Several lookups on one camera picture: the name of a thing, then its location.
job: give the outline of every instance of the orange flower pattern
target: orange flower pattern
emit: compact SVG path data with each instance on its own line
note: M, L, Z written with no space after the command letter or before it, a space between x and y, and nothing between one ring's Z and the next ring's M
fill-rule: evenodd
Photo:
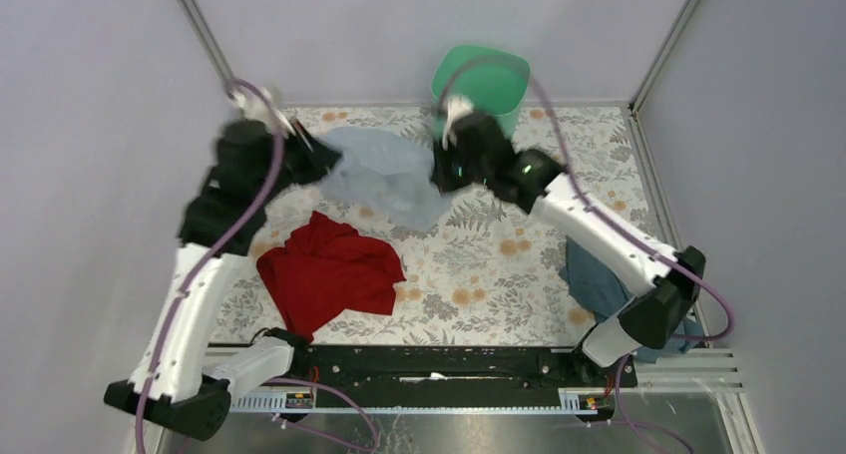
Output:
M514 138L519 149L560 155L549 115L523 111ZM591 173L585 186L622 217L655 233L620 110L563 108L555 115L564 124L577 173ZM426 116L413 107L297 108L296 116L317 137L348 125L382 127L418 143L431 137L423 128ZM394 225L366 207L325 200L316 187L291 189L268 205L267 225L249 251L253 262L283 245L312 210L391 243L407 278L394 286L393 315L346 310L315 333L315 342L574 345L594 323L558 276L563 235L484 189L455 196L451 211L428 232ZM282 325L254 268L245 269L221 304L211 341L247 342L262 327Z

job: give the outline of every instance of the cable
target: cable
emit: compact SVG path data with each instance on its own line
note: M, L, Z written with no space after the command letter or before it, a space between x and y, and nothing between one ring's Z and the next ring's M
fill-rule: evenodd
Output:
M185 450L188 449L189 444L191 444L191 438L186 436L186 438L183 439L183 442L180 444L180 447L177 448L174 454L183 454Z
M357 451L376 452L376 450L379 449L379 430L376 429L376 424L373 423L373 419L366 412L364 412L364 409L362 409L361 406L356 404L355 401L353 401L349 396L347 396L343 392L335 389L334 387L327 386L325 384L320 384L320 383L317 383L317 382L301 381L299 379L288 379L286 377L277 377L277 378L271 379L270 381L264 383L265 386L277 386L277 385L280 385L280 384L282 384L282 385L293 384L293 385L297 385L297 386L306 386L306 387L316 388L316 389L320 389L320 390L323 390L323 391L326 391L326 392L330 392L330 393L340 397L341 399L344 400L344 402L349 404L350 407L355 409L358 412L358 414L361 415L362 419L364 419L364 422L367 423L367 427L370 428L370 433L373 435L373 446L372 447L366 447L366 446L360 446L360 445L357 445L357 444L353 444L353 443L345 441L345 440L343 440L339 437L333 436L329 433L326 433L326 432L323 432L323 431L318 431L317 429L313 429L313 428L310 428L308 426L302 426L302 425L295 423L295 422L287 423L287 422L283 421L283 424L282 424L283 427L284 426L291 426L295 429L299 429L300 431L307 432L309 434L314 434L315 436L322 437L323 439L327 439L327 440L332 441L336 444L340 444L341 446L348 447L350 449L355 449Z
M627 354L627 355L620 358L620 365L617 366L617 377L615 378L615 383L614 383L614 398L615 398L615 401L617 402L617 408L620 410L620 414L623 415L623 420L624 420L623 422L625 424L628 424L632 428L632 431L634 431L634 434L637 434L637 437L639 437L640 440L643 441L647 446L654 449L655 452L659 452L661 454L669 454L669 451L667 451L666 449L657 445L651 439L649 439L648 437L643 435L643 433L640 432L640 429L638 429L639 428L638 425L647 426L647 429L661 430L661 432L669 433L670 436L672 436L676 441L678 441L680 444L682 444L684 447L686 447L687 450L692 454L693 447L690 445L690 443L685 441L678 434L675 434L672 431L669 431L668 429L665 429L665 428L660 427L660 426L655 425L655 424L648 424L648 423L643 423L643 422L632 421L632 419L629 417L629 414L626 412L626 408L623 406L623 397L620 395L620 383L621 383L621 379L623 379L623 368L626 366L626 361L628 361L630 357L631 357L631 355Z
M606 390L603 392L603 399L608 399L608 396L611 395L611 391L613 389L614 389L614 379L609 375L609 376L607 376Z
M678 434L670 431L669 429L667 429L665 427L658 426L657 424L650 424L648 422L639 422L639 421L632 421L632 424L634 426L636 426L638 429L646 429L647 431L654 431L654 432L666 434L667 436L675 439L676 441L678 441L679 444L684 446L684 448L687 449L687 452L689 452L690 454L694 454L693 453L693 446L691 446L689 442L685 441L683 437L679 436ZM629 426L629 424L625 421L620 421L618 419L609 419L607 421L589 422L587 424L585 424L585 423L565 424L565 425L559 426L559 427L564 427L566 429L578 429L578 428L591 429L591 428L594 428L594 427L612 427L612 426Z
M257 98L259 98L266 106L269 113L274 114L276 113L275 107L272 105L270 100L261 92L259 88L255 85L248 83L241 79L233 79L232 84L235 87L240 87L242 89L248 90L252 92ZM153 376L156 369L159 367L159 363L162 359L162 350L165 347L165 340L168 337L168 334L171 331L171 325L174 323L174 317L177 315L177 310L180 307L183 299L188 297L190 294L189 288L191 287L192 282L203 269L204 266L212 259L218 251L220 251L230 239L249 221L250 218L261 209L264 201L267 199L267 196L270 194L270 190L273 188L273 184L276 183L276 179L279 176L279 171L281 170L282 166L282 157L284 156L284 143L282 142L283 138L283 128L281 121L278 117L273 118L273 154L270 160L270 170L267 172L267 177L264 179L264 184L261 185L261 189L258 191L258 194L255 195L255 199L252 203L249 204L249 207L243 212L243 215L237 219L237 221L218 239L214 242L214 244L206 251L206 254L197 261L197 263L192 267L188 274L186 274L183 282L180 283L177 292L177 295L174 300L171 302L171 307L168 308L168 313L165 315L165 320L162 322L162 329L159 331L159 337L156 339L156 344L153 348L153 355L150 359L150 367L148 368L148 377L147 380L144 381L144 387L141 389L141 394L138 400L138 406L135 411L135 445L137 454L147 454L147 449L144 447L144 410L147 407L147 398L150 395L150 389L153 386Z
M516 73L523 74L523 70L517 68L513 59L504 57L502 55L485 55L481 57L474 58L468 62L465 62L464 65L458 68L455 73L452 74L452 77L447 81L444 89L441 91L441 96L438 99L439 105L443 106L446 103L446 97L449 95L450 89L452 89L453 84L455 81L460 77L462 74L471 70L475 67L482 66L482 65L500 65L506 66L511 68ZM529 77L529 83L532 86L532 91L535 93L535 96L538 97L538 100L541 101L541 106L544 107L544 110L550 117L550 121L553 125L553 132L555 132L556 138L558 138L559 146L561 147L562 155L564 156L564 161L568 167L573 166L573 158L570 156L570 152L567 150L567 143L564 140L564 134L561 130L561 125L558 123L558 118L555 116L555 110L553 109L552 102L550 102L549 97L547 97L547 93L541 84L532 76ZM588 198L587 193L585 190L582 189L579 182L576 180L576 176L570 175L567 177L570 180L570 184L573 187L573 191L576 193L576 196L579 200L585 204L586 210L593 213L597 216L603 223L605 223L608 227L613 229L617 234L625 238L628 242L633 244L635 247L643 251L644 253L648 254L653 259L656 259L666 265L671 269L675 269L676 271L684 274L684 276L691 281L693 281L697 286L707 291L715 300L722 306L722 309L725 311L726 317L726 325L725 329L720 331L717 334L710 335L710 336L692 336L692 335L680 335L674 334L673 337L678 339L684 339L687 341L696 341L696 342L704 342L704 341L716 341L722 339L723 337L729 335L731 331L734 330L734 311L731 309L731 306L728 305L728 301L721 295L717 290L707 281L702 279L701 277L697 276L695 273L687 269L686 267L682 266L681 264L673 261L672 259L664 256L660 252L655 249L652 249L648 244L638 239L636 236L628 232L624 227L619 225L615 222L611 217L606 215L602 210L598 210L597 207L591 202Z
M254 345L255 341L258 339L258 337L261 336L262 334L265 334L268 331L270 331L269 327L263 327L262 329L259 329L258 331L256 331L255 334L252 336L252 338L249 340L249 345L250 346Z

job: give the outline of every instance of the enclosure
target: enclosure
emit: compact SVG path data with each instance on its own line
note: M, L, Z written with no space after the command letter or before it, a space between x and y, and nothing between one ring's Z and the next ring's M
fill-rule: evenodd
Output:
M701 249L733 309L726 339L635 362L629 416L700 453L836 451L844 352L819 343L846 307L845 19L842 0L4 0L4 450L136 452L135 418L103 390L162 310L185 205L235 117L226 79L268 87L317 140L378 128L429 150L433 76L474 44L525 59L553 104L527 93L514 146L562 162L559 123L571 175L649 236ZM347 309L315 346L566 350L601 320L562 278L567 234L482 186L424 230L315 186L266 212L207 364L285 325L255 263L313 212L387 242L404 275L391 315ZM726 322L704 292L689 320ZM619 412L608 426L518 407L374 410L377 452L653 452ZM357 416L302 423L370 442ZM238 409L207 442L149 423L144 439L163 454L354 452Z

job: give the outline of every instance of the red cloth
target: red cloth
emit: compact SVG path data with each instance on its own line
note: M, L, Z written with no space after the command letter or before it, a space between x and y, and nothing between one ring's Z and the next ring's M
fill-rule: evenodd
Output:
M260 257L256 267L285 328L309 342L314 331L344 309L390 315L396 301L393 285L405 280L390 244L318 212L291 233L284 247Z

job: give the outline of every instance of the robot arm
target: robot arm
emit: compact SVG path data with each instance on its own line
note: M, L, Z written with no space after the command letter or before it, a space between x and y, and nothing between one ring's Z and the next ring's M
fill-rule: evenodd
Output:
M291 185L320 180L340 158L297 122L287 128L283 166L268 201ZM216 164L186 208L171 288L153 337L132 376L108 386L107 404L135 414L143 386L151 379L145 418L206 440L222 425L234 399L288 372L294 349L303 341L286 333L263 337L222 363L203 363L220 303L248 263L252 238L266 222L263 207L193 278L189 295L180 293L192 267L255 198L269 170L271 150L271 134L261 121L240 120L224 128L215 144ZM172 308L180 297L178 308ZM160 345L167 325L169 332ZM151 373L151 358L157 353L158 367Z
M516 152L496 119L475 111L466 99L449 99L444 115L446 135L443 143L435 144L432 173L432 182L442 192L484 185L500 200L517 205L583 246L634 295L614 316L595 326L578 350L595 365L608 367L641 346L663 348L695 303L696 286L591 213L573 188L569 167L539 150ZM588 195L588 202L660 254L702 275L704 256L694 247L678 252L593 196Z

